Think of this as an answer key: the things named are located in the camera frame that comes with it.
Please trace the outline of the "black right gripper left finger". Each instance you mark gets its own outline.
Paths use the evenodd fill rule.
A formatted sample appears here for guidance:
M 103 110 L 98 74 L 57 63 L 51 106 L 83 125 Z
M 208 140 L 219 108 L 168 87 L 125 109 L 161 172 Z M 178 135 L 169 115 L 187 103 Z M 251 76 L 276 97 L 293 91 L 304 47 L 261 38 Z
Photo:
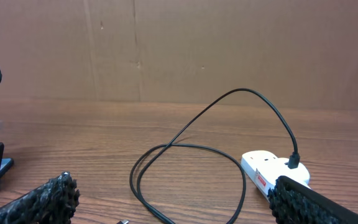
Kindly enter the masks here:
M 70 224 L 80 191 L 69 172 L 0 208 L 0 224 Z

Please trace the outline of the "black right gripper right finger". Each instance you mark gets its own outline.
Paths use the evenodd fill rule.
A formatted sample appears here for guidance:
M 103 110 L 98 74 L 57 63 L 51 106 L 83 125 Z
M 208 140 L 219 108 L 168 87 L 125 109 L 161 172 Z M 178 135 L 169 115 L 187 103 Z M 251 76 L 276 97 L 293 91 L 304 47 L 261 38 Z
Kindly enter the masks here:
M 284 175 L 267 199 L 279 224 L 358 224 L 357 213 Z

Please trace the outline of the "Samsung Galaxy smartphone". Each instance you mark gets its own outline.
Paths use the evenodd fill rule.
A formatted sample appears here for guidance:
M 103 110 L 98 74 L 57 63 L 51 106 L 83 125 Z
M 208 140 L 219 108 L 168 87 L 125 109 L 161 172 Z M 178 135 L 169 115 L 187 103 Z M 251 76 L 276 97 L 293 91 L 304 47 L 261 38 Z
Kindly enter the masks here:
M 13 165 L 14 160 L 12 158 L 3 158 L 0 165 L 0 177 L 2 177 Z

